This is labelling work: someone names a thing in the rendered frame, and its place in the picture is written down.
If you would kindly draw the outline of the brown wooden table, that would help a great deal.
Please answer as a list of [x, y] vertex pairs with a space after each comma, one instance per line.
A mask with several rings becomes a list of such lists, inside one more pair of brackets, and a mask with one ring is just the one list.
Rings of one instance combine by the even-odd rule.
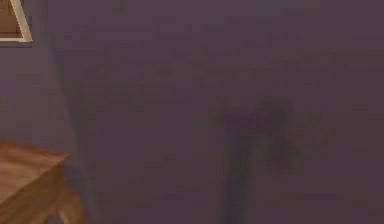
[[63, 170], [67, 152], [0, 139], [0, 224], [86, 224], [81, 199]]

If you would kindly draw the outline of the white framed wall picture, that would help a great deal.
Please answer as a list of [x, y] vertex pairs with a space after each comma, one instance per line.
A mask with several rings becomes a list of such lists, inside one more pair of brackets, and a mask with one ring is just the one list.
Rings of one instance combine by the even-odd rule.
[[25, 0], [0, 0], [0, 42], [32, 42]]

